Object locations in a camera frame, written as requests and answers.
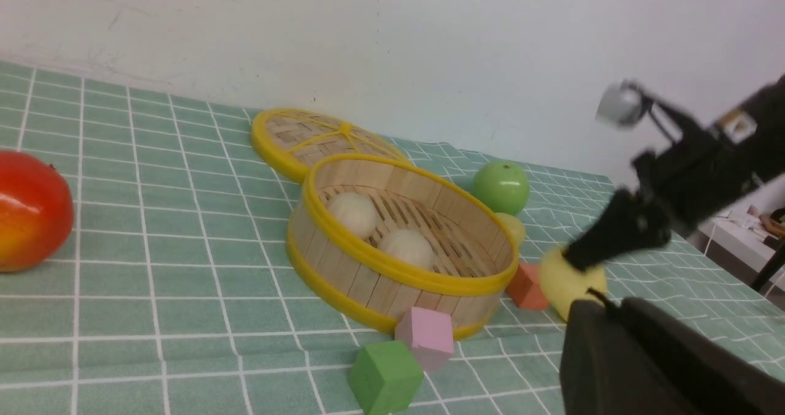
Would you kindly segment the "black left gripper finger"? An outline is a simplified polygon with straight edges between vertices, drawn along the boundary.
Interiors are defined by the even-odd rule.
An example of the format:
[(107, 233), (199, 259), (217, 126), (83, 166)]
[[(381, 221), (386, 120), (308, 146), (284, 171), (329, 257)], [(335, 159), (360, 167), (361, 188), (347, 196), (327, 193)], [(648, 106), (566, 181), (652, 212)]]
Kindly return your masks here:
[(648, 301), (576, 300), (559, 368), (567, 414), (782, 414), (778, 378)]

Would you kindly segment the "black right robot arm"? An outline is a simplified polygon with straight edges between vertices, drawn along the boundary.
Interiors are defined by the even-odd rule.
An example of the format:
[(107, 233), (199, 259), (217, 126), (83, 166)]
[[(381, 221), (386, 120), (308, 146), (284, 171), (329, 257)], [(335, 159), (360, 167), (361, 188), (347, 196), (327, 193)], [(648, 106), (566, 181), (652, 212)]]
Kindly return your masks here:
[(617, 189), (598, 220), (562, 256), (579, 272), (617, 256), (664, 247), (783, 174), (783, 79), (769, 83), (707, 127), (636, 82), (608, 86), (597, 117), (632, 128), (660, 110), (681, 132), (661, 152), (632, 161), (636, 191)]

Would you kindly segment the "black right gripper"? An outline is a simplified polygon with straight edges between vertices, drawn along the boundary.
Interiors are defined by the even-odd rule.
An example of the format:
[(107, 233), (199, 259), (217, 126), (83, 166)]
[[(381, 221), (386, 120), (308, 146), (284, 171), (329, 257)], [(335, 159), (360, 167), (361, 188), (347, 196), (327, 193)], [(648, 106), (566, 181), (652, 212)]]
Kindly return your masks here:
[(681, 132), (662, 152), (645, 152), (634, 167), (645, 197), (617, 189), (605, 211), (561, 254), (585, 272), (601, 262), (651, 248), (664, 247), (671, 227), (690, 234), (710, 216), (762, 187), (766, 180), (764, 147), (767, 128), (742, 110), (732, 110), (704, 128), (694, 116), (667, 105), (647, 114), (660, 131), (655, 110)]

